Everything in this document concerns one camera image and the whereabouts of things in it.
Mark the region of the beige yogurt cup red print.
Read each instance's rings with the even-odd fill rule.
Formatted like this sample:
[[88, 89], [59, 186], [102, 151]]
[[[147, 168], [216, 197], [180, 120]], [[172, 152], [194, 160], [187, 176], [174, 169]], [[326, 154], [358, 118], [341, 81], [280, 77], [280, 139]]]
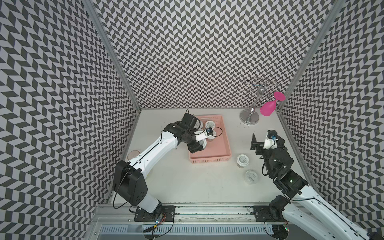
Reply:
[[205, 123], [205, 127], [206, 127], [206, 129], [208, 129], [208, 128], [214, 128], [214, 127], [216, 127], [216, 123], [215, 123], [214, 121], [212, 121], [212, 120], [208, 120], [208, 121], [206, 121], [206, 123]]

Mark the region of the clear lid yogurt cup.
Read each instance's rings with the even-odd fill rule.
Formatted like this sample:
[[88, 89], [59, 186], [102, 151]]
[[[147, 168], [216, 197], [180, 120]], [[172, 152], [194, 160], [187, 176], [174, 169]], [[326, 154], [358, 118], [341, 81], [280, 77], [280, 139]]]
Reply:
[[245, 172], [245, 182], [248, 185], [255, 185], [259, 181], [259, 176], [254, 170], [248, 170]]

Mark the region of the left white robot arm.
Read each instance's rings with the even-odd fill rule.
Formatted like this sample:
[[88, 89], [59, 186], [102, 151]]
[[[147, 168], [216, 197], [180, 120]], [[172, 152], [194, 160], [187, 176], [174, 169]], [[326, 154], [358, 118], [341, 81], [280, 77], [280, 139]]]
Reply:
[[192, 154], [204, 149], [200, 141], [206, 139], [208, 134], [195, 134], [198, 121], [197, 117], [185, 112], [180, 121], [168, 124], [159, 138], [141, 154], [128, 162], [119, 161], [115, 166], [113, 181], [116, 196], [149, 214], [158, 214], [161, 202], [149, 193], [146, 177], [159, 160], [181, 143], [185, 143]]

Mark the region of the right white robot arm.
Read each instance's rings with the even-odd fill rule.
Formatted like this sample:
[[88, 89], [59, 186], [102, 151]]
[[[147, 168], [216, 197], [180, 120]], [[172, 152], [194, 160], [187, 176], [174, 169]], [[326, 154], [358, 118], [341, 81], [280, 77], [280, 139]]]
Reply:
[[262, 174], [270, 178], [281, 194], [269, 206], [269, 218], [263, 222], [292, 223], [316, 240], [382, 240], [350, 221], [298, 173], [292, 170], [294, 159], [288, 153], [285, 140], [277, 131], [269, 130], [263, 142], [252, 136], [251, 147], [264, 161]]

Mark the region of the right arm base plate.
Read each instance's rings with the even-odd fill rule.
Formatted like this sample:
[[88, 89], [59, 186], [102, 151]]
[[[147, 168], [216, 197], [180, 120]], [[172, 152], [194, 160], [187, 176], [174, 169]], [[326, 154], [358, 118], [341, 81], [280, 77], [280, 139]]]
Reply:
[[270, 206], [257, 205], [250, 208], [250, 212], [255, 216], [256, 222], [277, 222], [279, 214], [273, 214]]

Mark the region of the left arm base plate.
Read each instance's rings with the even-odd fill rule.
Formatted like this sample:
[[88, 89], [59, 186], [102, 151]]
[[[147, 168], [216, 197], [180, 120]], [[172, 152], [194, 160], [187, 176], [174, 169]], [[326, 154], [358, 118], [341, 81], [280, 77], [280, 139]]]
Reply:
[[165, 217], [165, 222], [173, 222], [175, 218], [176, 206], [159, 205], [152, 212], [149, 213], [142, 208], [136, 210], [134, 221], [144, 223], [154, 223], [160, 216]]

